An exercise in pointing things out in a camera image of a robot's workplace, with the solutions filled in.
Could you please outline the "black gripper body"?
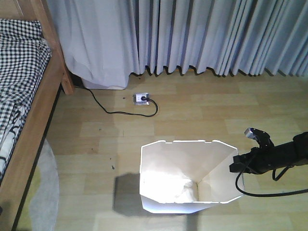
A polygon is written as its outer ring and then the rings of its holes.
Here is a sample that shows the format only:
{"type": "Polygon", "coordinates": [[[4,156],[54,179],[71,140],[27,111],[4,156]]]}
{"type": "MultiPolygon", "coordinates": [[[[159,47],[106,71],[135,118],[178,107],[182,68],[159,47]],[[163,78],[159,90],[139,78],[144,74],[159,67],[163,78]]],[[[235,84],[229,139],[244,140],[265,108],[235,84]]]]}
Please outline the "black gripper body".
{"type": "Polygon", "coordinates": [[[271,164],[266,163],[263,153],[262,149],[254,147],[249,153],[234,156],[233,163],[229,165],[230,172],[263,174],[272,170],[271,164]]]}

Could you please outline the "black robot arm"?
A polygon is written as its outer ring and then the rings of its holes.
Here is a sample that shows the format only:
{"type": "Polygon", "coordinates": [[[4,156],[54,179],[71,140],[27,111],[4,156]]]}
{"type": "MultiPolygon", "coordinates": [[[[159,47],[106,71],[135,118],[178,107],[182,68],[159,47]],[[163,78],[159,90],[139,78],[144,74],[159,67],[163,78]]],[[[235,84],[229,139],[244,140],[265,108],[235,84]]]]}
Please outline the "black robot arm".
{"type": "Polygon", "coordinates": [[[256,140],[258,147],[249,153],[236,155],[229,166],[231,173],[264,174],[288,166],[302,166],[308,163],[308,133],[303,132],[293,137],[293,140],[275,146],[270,135],[256,128],[248,128],[246,137],[256,140]]]}

